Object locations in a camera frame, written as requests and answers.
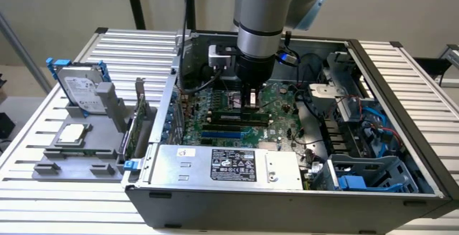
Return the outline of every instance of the blue pcie slot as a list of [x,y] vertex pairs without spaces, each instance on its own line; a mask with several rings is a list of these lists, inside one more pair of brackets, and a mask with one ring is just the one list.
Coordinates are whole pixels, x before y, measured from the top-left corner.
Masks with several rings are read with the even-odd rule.
[[211,138],[243,138],[242,132],[202,132],[202,137],[211,137]]

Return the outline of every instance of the motherboard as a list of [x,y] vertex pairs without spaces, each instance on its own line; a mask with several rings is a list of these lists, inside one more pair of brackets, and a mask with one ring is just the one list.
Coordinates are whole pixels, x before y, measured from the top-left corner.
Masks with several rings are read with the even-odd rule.
[[[240,92],[234,86],[208,88],[188,97],[184,103],[184,145],[262,148],[302,152],[292,141],[300,133],[295,95],[300,91],[287,82],[268,82],[260,90],[260,109],[240,111]],[[302,135],[296,141],[303,143]]]

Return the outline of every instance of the white sticker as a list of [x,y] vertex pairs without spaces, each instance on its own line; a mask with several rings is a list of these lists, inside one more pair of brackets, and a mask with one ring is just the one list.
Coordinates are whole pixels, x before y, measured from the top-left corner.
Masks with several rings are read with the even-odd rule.
[[195,148],[179,148],[178,156],[179,157],[195,157],[196,149]]
[[88,113],[106,114],[106,107],[103,106],[100,97],[95,92],[94,82],[88,78],[69,76],[67,76],[64,79],[69,92],[80,108]]

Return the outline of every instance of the black pole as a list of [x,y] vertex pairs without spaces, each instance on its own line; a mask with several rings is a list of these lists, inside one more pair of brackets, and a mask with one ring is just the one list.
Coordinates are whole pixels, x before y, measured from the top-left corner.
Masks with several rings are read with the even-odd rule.
[[187,28],[196,29],[195,0],[186,0],[187,6]]
[[142,11],[142,4],[140,0],[130,0],[132,15],[135,17],[136,28],[138,30],[146,30],[146,20],[144,20],[144,13]]

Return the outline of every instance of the white wall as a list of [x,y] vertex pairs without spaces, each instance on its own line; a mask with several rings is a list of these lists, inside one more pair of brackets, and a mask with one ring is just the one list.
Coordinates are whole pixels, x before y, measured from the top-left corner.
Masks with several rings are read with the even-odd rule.
[[[184,0],[142,0],[147,27],[176,30]],[[459,44],[458,0],[327,0],[307,35],[398,40],[415,56]],[[198,28],[230,30],[234,0],[196,0]],[[40,64],[73,58],[96,27],[135,27],[128,0],[0,0],[0,10]],[[21,65],[0,37],[0,64]]]

